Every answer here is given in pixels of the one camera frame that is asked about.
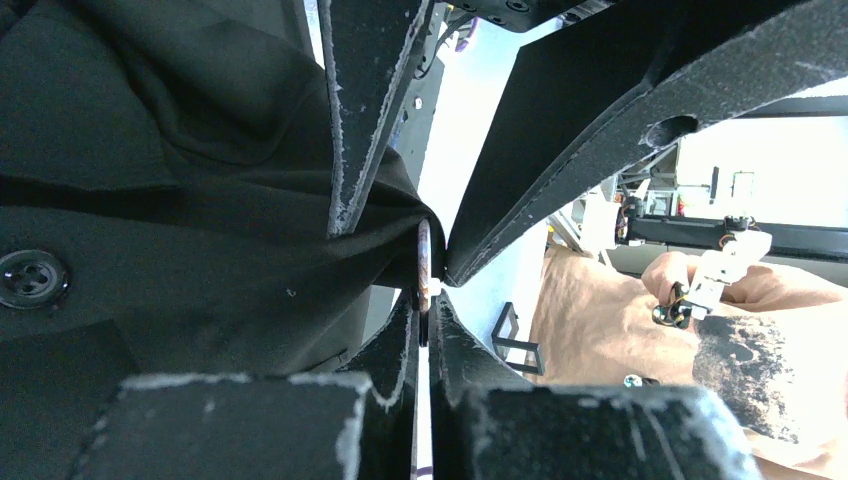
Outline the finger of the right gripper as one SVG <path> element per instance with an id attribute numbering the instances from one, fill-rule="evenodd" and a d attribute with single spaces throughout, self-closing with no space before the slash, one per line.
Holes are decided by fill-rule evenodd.
<path id="1" fill-rule="evenodd" d="M 679 138 L 846 75 L 843 1 L 620 1 L 523 46 L 451 229 L 446 283 Z"/>
<path id="2" fill-rule="evenodd" d="M 333 169 L 327 234 L 353 233 L 420 61 L 431 1 L 317 4 Z"/>

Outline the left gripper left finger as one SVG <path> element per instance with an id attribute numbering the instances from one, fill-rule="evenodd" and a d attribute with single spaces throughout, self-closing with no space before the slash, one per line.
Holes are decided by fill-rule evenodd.
<path id="1" fill-rule="evenodd" d="M 418 307 L 330 373 L 124 380 L 82 451 L 86 479 L 410 479 Z"/>

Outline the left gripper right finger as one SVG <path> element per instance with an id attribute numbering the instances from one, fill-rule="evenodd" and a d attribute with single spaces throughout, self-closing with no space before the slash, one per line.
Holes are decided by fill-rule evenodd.
<path id="1" fill-rule="evenodd" d="M 712 392 L 694 386 L 538 386 L 458 320 L 429 312 L 438 479 L 755 479 L 751 448 Z"/>

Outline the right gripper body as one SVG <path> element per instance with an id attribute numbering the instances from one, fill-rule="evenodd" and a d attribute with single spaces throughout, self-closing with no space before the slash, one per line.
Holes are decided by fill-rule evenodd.
<path id="1" fill-rule="evenodd" d="M 512 33 L 468 6 L 441 5 L 390 145 L 421 193 L 463 192 L 520 47 L 595 14 L 579 1 L 527 33 Z"/>

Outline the round silver brooch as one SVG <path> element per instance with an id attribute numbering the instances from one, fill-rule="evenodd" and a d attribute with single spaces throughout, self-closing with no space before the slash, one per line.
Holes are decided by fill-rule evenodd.
<path id="1" fill-rule="evenodd" d="M 418 304 L 422 316 L 429 313 L 433 298 L 442 293 L 442 282 L 433 270 L 432 240 L 430 223 L 428 220 L 422 220 L 418 225 L 417 234 Z"/>

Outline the black shirt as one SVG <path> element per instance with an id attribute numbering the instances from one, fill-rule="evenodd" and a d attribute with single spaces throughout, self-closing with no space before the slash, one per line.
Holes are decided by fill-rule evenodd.
<path id="1" fill-rule="evenodd" d="M 415 278 L 387 150 L 326 233 L 323 69 L 281 1 L 1 5 L 1 475 L 60 479 L 138 374 L 327 371 Z"/>

